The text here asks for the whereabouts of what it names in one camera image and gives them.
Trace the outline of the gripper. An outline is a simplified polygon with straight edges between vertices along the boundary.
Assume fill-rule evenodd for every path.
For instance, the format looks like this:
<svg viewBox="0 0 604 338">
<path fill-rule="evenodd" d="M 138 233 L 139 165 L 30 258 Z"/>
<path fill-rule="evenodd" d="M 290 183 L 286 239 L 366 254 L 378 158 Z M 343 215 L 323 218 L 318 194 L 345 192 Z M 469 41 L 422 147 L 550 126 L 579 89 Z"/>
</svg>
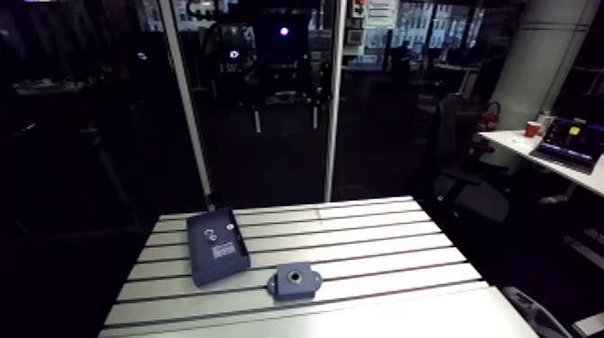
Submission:
<svg viewBox="0 0 604 338">
<path fill-rule="evenodd" d="M 290 67 L 309 61 L 309 12 L 259 14 L 259 67 L 247 81 L 247 100 L 255 132 L 262 132 L 261 109 L 281 101 L 280 74 L 272 67 Z M 319 126 L 319 114 L 329 100 L 329 65 L 312 64 L 289 76 L 287 107 L 305 108 L 311 127 Z"/>
</svg>

